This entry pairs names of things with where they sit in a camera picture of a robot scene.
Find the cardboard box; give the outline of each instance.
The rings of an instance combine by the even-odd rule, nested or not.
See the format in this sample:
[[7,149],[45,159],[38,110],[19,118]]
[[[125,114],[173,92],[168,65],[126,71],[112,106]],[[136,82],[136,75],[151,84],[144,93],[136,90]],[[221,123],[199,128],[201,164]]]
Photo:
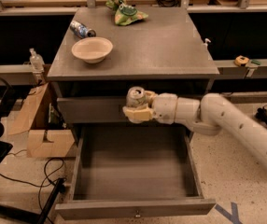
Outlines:
[[49,104],[53,102],[50,84],[33,88],[24,100],[8,134],[28,132],[28,157],[65,157],[75,143],[70,130],[47,130]]

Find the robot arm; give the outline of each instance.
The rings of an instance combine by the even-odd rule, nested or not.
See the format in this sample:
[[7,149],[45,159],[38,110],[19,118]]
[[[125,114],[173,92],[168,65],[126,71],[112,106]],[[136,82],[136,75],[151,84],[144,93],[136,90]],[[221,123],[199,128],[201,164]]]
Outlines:
[[204,135],[216,135],[223,128],[267,169],[267,129],[219,94],[209,93],[198,101],[132,87],[126,101],[123,112],[133,123],[152,119],[165,124],[180,123]]

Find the crumpled bag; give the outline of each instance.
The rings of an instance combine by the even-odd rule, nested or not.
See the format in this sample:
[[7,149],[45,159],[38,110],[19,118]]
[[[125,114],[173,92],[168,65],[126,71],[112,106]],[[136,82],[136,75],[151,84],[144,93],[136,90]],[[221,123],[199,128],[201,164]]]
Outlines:
[[120,26],[126,26],[148,17],[148,14],[145,12],[139,11],[130,5],[126,5],[124,0],[108,0],[105,4],[107,7],[116,11],[115,24]]

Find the white bowl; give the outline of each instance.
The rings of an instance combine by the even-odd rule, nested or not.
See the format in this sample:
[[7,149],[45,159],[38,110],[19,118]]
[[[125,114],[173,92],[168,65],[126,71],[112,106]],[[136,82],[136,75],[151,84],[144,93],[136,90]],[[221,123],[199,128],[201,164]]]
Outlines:
[[73,55],[86,63],[99,63],[113,49],[113,44],[102,37],[87,37],[78,41],[71,49]]

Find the gray cabinet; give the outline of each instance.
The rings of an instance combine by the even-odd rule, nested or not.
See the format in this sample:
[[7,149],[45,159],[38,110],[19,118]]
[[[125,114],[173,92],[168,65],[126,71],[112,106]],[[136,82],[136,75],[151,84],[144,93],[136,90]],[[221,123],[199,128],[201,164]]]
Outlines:
[[185,9],[141,10],[145,21],[119,27],[106,7],[80,8],[74,20],[111,40],[113,51],[84,63],[70,52],[78,38],[68,29],[49,70],[58,107],[79,138],[70,198],[56,205],[65,219],[205,215],[215,205],[201,192],[192,133],[123,115],[132,86],[201,97],[218,74]]

